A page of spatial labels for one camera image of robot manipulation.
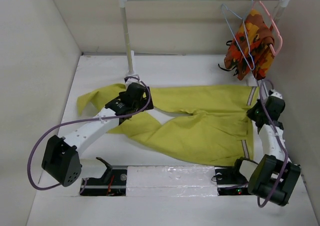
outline clothes hanger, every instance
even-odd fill
[[[232,34],[232,36],[233,36],[233,38],[234,38],[234,41],[236,42],[238,48],[240,49],[240,52],[241,52],[241,54],[242,54],[242,56],[243,56],[243,58],[244,58],[244,60],[245,60],[245,62],[246,62],[246,64],[247,64],[247,66],[249,67],[250,71],[253,71],[253,70],[256,68],[256,65],[255,65],[255,61],[254,61],[254,59],[253,59],[253,57],[252,57],[252,55],[251,55],[251,53],[250,53],[251,49],[250,49],[250,43],[249,43],[249,39],[248,39],[248,31],[247,31],[247,28],[246,28],[246,25],[245,25],[245,19],[247,18],[247,16],[249,15],[249,13],[250,13],[250,11],[252,10],[253,7],[254,7],[254,0],[251,0],[251,6],[250,6],[249,10],[245,13],[245,15],[244,15],[243,17],[241,17],[241,16],[238,16],[238,15],[237,15],[235,12],[233,12],[232,10],[230,10],[225,4],[222,4],[222,5],[221,5],[221,12],[222,12],[222,14],[223,14],[223,16],[224,16],[224,19],[225,19],[225,21],[226,21],[226,23],[227,23],[227,25],[228,25],[228,27],[229,27],[229,29],[230,29],[230,31],[231,31],[231,34]],[[236,39],[236,36],[235,36],[235,34],[234,34],[234,32],[233,32],[230,24],[229,24],[229,21],[227,20],[227,16],[226,16],[226,14],[225,14],[225,12],[224,12],[224,9],[225,9],[226,11],[231,12],[231,13],[234,14],[236,17],[238,17],[239,19],[242,20],[242,24],[243,24],[243,28],[244,28],[244,34],[245,34],[245,39],[246,39],[246,42],[247,42],[247,45],[248,45],[248,55],[249,55],[250,58],[251,58],[252,67],[250,66],[248,60],[246,59],[246,56],[245,56],[244,52],[241,50],[241,47],[240,47],[240,45],[239,45],[239,43],[238,43],[238,41],[237,41],[237,39]]]
[[[274,29],[275,33],[276,33],[276,36],[278,37],[279,39],[279,46],[278,46],[278,49],[275,51],[273,45],[269,45],[270,47],[270,50],[272,52],[272,54],[274,56],[278,55],[278,53],[280,52],[281,48],[282,48],[282,43],[283,43],[283,40],[282,40],[282,37],[280,35],[280,32],[279,32],[279,29],[278,27],[276,26],[272,16],[270,15],[269,11],[267,10],[267,8],[265,7],[265,5],[259,1],[259,4],[260,6],[263,8],[264,12],[266,13],[266,15],[269,17],[270,21],[271,21],[271,26],[270,26],[270,31],[272,31]]]

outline cable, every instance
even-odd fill
[[[85,186],[87,185],[89,178],[84,178],[83,180],[84,180],[84,184],[83,184],[84,186],[83,186],[83,188],[80,190],[79,194],[81,194],[81,193],[84,192]]]
[[[260,197],[257,198],[257,203],[258,203],[258,206],[259,206],[259,207],[264,207],[264,206],[268,203],[268,201],[271,199],[271,197],[272,197],[273,193],[275,192],[276,187],[278,186],[278,184],[279,184],[279,182],[280,182],[280,180],[281,180],[281,178],[282,178],[282,175],[283,175],[283,173],[284,173],[284,171],[285,171],[285,169],[286,169],[286,165],[287,165],[287,163],[288,163],[288,158],[289,158],[288,151],[286,150],[286,148],[285,148],[285,147],[283,146],[283,144],[281,143],[280,137],[279,137],[278,132],[277,132],[277,128],[276,128],[274,122],[272,121],[272,119],[270,118],[270,115],[268,114],[268,111],[267,111],[267,109],[266,109],[266,106],[265,106],[265,104],[264,104],[263,101],[262,101],[262,83],[265,83],[265,81],[266,81],[266,82],[269,82],[269,83],[271,84],[272,89],[274,88],[274,85],[273,85],[273,83],[272,83],[270,80],[264,79],[264,80],[261,82],[260,89],[259,89],[260,101],[261,101],[261,105],[262,105],[263,111],[264,111],[265,115],[267,116],[267,118],[268,118],[268,120],[269,120],[269,123],[270,123],[273,131],[275,132],[276,140],[277,140],[277,142],[278,142],[281,150],[284,152],[284,161],[283,161],[283,165],[282,165],[282,167],[281,167],[281,170],[280,170],[280,172],[279,172],[279,174],[278,174],[278,177],[276,178],[276,180],[275,180],[275,182],[274,182],[274,185],[273,185],[271,191],[269,192],[269,194],[267,195],[267,197],[265,198],[264,202],[261,204],[261,202],[260,202]]]
[[[110,187],[111,187],[112,182],[114,181],[114,178],[115,178],[115,176],[112,175],[111,181],[110,181],[110,183],[109,183],[109,185],[108,185],[108,190],[107,190],[107,192],[106,192],[106,195],[107,195],[107,196],[108,196],[109,192],[111,192]]]
[[[35,143],[35,145],[33,146],[32,150],[31,150],[31,153],[30,153],[30,156],[28,158],[28,162],[27,162],[27,167],[26,167],[26,172],[27,172],[27,175],[28,175],[28,179],[29,179],[29,182],[31,184],[32,187],[34,187],[35,189],[37,190],[49,190],[49,189],[52,189],[52,188],[55,188],[57,186],[60,185],[60,183],[57,183],[55,185],[52,185],[52,186],[49,186],[49,187],[39,187],[35,184],[34,180],[32,179],[32,176],[31,176],[31,162],[32,162],[32,158],[35,154],[35,151],[36,149],[38,148],[38,146],[40,145],[40,143],[42,142],[42,140],[49,134],[51,133],[52,131],[54,131],[55,129],[57,128],[60,128],[60,127],[63,127],[63,126],[67,126],[67,125],[71,125],[71,124],[75,124],[75,123],[80,123],[80,122],[91,122],[91,121],[99,121],[99,120],[110,120],[110,119],[116,119],[116,118],[126,118],[126,117],[132,117],[142,111],[144,111],[147,106],[149,105],[150,101],[151,101],[151,93],[150,93],[150,90],[148,88],[148,86],[143,82],[143,81],[140,81],[139,78],[137,77],[125,77],[125,80],[126,79],[129,79],[129,78],[133,78],[133,79],[136,79],[137,81],[141,82],[141,84],[146,88],[147,90],[147,97],[148,97],[148,100],[145,104],[144,107],[142,107],[140,110],[134,112],[134,113],[130,113],[130,114],[127,114],[127,115],[121,115],[121,116],[112,116],[112,117],[101,117],[101,118],[88,118],[88,119],[80,119],[80,120],[75,120],[75,121],[70,121],[70,122],[64,122],[64,123],[61,123],[61,124],[58,124],[52,128],[50,128],[47,132],[45,132],[40,138],[39,140]]]
[[[250,10],[251,10],[252,7],[253,7],[253,2],[254,2],[254,0],[251,0]],[[248,55],[250,56],[251,61],[252,61],[252,68],[251,68],[249,62],[247,61],[247,59],[246,59],[246,57],[245,57],[245,54],[244,54],[244,52],[242,51],[242,49],[241,49],[241,47],[240,47],[240,45],[239,45],[239,43],[238,43],[238,41],[237,41],[237,39],[236,39],[236,36],[235,36],[235,34],[234,34],[234,32],[233,32],[233,30],[232,30],[232,28],[231,28],[231,26],[230,26],[230,24],[229,24],[229,22],[228,22],[228,20],[227,20],[227,17],[226,17],[226,14],[225,14],[223,8],[225,8],[227,11],[231,12],[231,13],[234,14],[236,17],[238,17],[239,19],[242,20],[243,29],[244,29],[244,34],[245,34],[245,39],[246,39],[246,43],[247,43],[247,45],[248,45]],[[234,41],[236,42],[236,44],[237,44],[237,46],[238,46],[238,48],[239,48],[239,50],[240,50],[240,52],[241,52],[241,54],[242,54],[245,62],[246,62],[246,64],[248,65],[249,69],[250,69],[251,71],[253,71],[253,70],[256,68],[256,66],[255,66],[255,61],[254,61],[254,59],[253,59],[253,57],[252,57],[252,55],[251,55],[251,53],[250,53],[251,49],[250,49],[250,43],[249,43],[249,38],[248,38],[248,31],[247,31],[246,24],[245,24],[245,20],[244,20],[244,18],[246,18],[246,17],[248,16],[248,14],[250,13],[250,11],[249,11],[248,13],[246,13],[246,17],[240,17],[240,16],[238,16],[235,12],[233,12],[232,10],[230,10],[225,4],[222,4],[222,5],[221,5],[221,11],[222,11],[222,14],[223,14],[223,16],[224,16],[224,19],[225,19],[225,21],[226,21],[226,24],[228,25],[228,27],[229,27],[229,29],[230,29],[230,31],[231,31],[231,34],[232,34],[232,36],[233,36],[233,39],[234,39]]]

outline red wire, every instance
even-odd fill
[[[110,186],[111,186],[112,182],[114,181],[114,178],[115,178],[115,176],[112,175],[111,181],[110,181],[110,183],[109,183],[109,185],[108,185],[108,191],[106,192],[107,195],[108,195],[109,192],[111,191],[111,190],[110,190]]]

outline pink hanger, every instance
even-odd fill
[[[271,50],[272,54],[274,56],[276,56],[276,55],[278,55],[278,53],[280,52],[281,47],[282,47],[282,37],[280,35],[278,27],[276,26],[274,20],[272,19],[272,16],[270,15],[269,11],[266,9],[266,7],[264,6],[264,4],[261,1],[259,1],[259,4],[261,5],[261,7],[263,8],[264,12],[267,14],[267,16],[269,17],[269,19],[271,21],[272,25],[270,26],[270,30],[272,31],[274,29],[275,33],[276,33],[276,35],[277,35],[277,37],[279,39],[279,47],[278,47],[277,51],[275,51],[273,45],[270,45],[270,50]]]

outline screw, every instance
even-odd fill
[[[218,172],[216,175],[215,175],[215,178],[217,179],[217,180],[222,180],[222,173],[220,173],[220,172]]]
[[[123,174],[120,175],[120,180],[121,181],[126,181],[126,179],[127,179],[127,175],[126,174],[123,173]]]

